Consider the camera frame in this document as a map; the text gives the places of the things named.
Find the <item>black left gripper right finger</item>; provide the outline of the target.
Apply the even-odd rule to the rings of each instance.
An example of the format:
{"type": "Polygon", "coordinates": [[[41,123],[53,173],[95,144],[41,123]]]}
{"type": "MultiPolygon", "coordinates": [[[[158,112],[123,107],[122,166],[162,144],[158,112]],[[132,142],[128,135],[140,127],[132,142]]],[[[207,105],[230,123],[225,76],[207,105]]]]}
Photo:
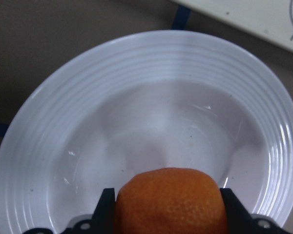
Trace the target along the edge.
{"type": "Polygon", "coordinates": [[[225,204],[229,233],[250,234],[251,215],[230,188],[220,189],[225,204]]]}

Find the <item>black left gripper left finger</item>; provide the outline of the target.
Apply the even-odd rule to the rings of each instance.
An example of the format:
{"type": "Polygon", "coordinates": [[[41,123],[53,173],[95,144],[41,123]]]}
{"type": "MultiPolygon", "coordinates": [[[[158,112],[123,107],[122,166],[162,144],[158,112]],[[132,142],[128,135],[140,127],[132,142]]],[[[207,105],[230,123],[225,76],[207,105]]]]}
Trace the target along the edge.
{"type": "Polygon", "coordinates": [[[94,234],[114,233],[115,190],[105,188],[92,215],[94,234]]]}

